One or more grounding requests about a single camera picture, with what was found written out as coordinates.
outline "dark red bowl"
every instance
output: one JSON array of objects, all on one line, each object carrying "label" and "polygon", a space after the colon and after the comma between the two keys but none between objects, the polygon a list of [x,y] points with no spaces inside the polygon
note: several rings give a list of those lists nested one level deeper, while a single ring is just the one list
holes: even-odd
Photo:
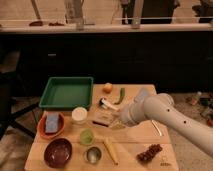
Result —
[{"label": "dark red bowl", "polygon": [[72,144],[65,138],[53,140],[44,152],[44,161],[52,168],[63,168],[72,156]]}]

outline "blue sponge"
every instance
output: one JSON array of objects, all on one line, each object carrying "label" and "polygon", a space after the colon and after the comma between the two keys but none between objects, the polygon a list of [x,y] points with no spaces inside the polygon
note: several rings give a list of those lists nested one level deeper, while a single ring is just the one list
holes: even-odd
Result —
[{"label": "blue sponge", "polygon": [[56,133],[58,131],[58,114],[48,114],[46,119],[45,132],[46,133]]}]

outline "green tray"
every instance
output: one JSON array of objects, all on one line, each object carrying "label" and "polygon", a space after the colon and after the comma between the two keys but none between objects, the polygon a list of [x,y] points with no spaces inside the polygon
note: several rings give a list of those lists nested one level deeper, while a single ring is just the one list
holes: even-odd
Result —
[{"label": "green tray", "polygon": [[92,77],[51,77],[41,97],[39,107],[47,110],[72,110],[92,104]]}]

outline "red bowl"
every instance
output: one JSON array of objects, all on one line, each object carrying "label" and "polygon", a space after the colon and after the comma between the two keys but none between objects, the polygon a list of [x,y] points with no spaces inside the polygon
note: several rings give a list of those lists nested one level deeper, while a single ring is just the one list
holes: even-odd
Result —
[{"label": "red bowl", "polygon": [[63,168],[71,156],[72,144],[65,138],[53,140],[44,152],[44,160],[52,168]]},{"label": "red bowl", "polygon": [[64,130],[65,124],[64,124],[64,115],[62,113],[59,113],[58,131],[56,133],[45,133],[45,123],[46,123],[47,115],[51,115],[51,113],[42,116],[42,118],[38,122],[37,131],[39,132],[41,138],[49,140],[61,134],[62,131]]}]

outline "food item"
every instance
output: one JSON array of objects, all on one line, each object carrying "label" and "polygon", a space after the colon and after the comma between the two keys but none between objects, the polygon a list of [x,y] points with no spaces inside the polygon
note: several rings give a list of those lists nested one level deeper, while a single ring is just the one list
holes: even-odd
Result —
[{"label": "food item", "polygon": [[112,115],[99,113],[95,115],[92,122],[93,124],[98,124],[98,125],[108,127],[113,122],[113,120],[114,120],[114,117]]},{"label": "food item", "polygon": [[126,128],[126,126],[121,122],[119,118],[117,118],[109,125],[109,128],[112,130],[119,130]]},{"label": "food item", "polygon": [[149,146],[149,149],[143,153],[140,153],[137,155],[137,159],[140,163],[148,163],[150,162],[157,153],[159,153],[163,148],[160,146],[160,144],[152,144]]},{"label": "food item", "polygon": [[124,97],[125,97],[125,88],[121,88],[119,100],[115,102],[114,104],[116,105],[120,104],[123,101]]},{"label": "food item", "polygon": [[72,120],[77,124],[86,122],[87,110],[83,107],[77,107],[72,111]]},{"label": "food item", "polygon": [[115,111],[118,111],[119,109],[117,107],[115,107],[114,105],[112,105],[109,101],[107,101],[106,98],[101,98],[99,100],[99,106],[103,107],[104,109],[113,109]]},{"label": "food item", "polygon": [[103,87],[103,91],[104,91],[105,93],[111,93],[112,88],[113,88],[113,86],[112,86],[111,83],[106,83],[106,84],[104,85],[104,87]]},{"label": "food item", "polygon": [[43,26],[43,22],[42,21],[34,21],[34,22],[30,23],[29,26]]},{"label": "food item", "polygon": [[118,165],[117,154],[116,154],[114,145],[113,145],[112,141],[110,140],[110,138],[104,139],[104,145],[107,148],[107,150],[108,150],[112,160],[114,161],[115,165]]},{"label": "food item", "polygon": [[80,134],[80,143],[82,145],[91,145],[94,141],[94,134],[90,129],[85,129]]}]

